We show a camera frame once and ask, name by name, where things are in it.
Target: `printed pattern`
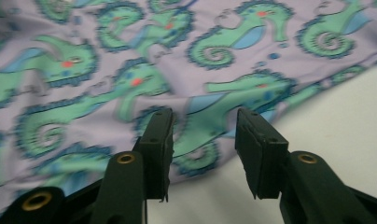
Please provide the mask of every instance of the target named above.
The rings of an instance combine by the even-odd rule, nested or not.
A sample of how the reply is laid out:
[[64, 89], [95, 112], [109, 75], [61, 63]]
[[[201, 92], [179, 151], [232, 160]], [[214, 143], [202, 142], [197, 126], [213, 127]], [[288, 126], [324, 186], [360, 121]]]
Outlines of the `printed pattern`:
[[274, 41], [287, 40], [285, 29], [291, 16], [291, 9], [273, 1], [251, 1], [236, 11], [226, 10], [216, 18], [217, 27], [192, 44], [188, 57], [207, 69], [230, 66], [234, 61], [231, 50], [257, 44], [264, 36], [265, 21], [275, 27]]
[[377, 0], [0, 0], [0, 214], [102, 178], [163, 108], [172, 182], [204, 175], [237, 108], [273, 121], [373, 64]]
[[364, 7], [359, 0], [349, 0], [346, 4], [341, 12], [320, 15], [299, 31], [297, 39], [306, 52], [330, 59], [350, 54], [355, 41], [346, 35], [358, 31], [370, 20], [362, 13]]

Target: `white surface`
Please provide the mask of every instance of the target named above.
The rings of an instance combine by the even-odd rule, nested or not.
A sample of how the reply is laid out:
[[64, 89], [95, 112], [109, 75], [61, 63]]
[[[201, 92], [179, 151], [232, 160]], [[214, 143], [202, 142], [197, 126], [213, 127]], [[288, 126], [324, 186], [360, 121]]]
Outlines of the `white surface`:
[[[377, 197], [377, 67], [287, 112], [274, 127], [289, 151], [321, 156], [348, 186]], [[148, 201], [150, 224], [283, 223], [279, 200], [254, 200], [238, 157]]]

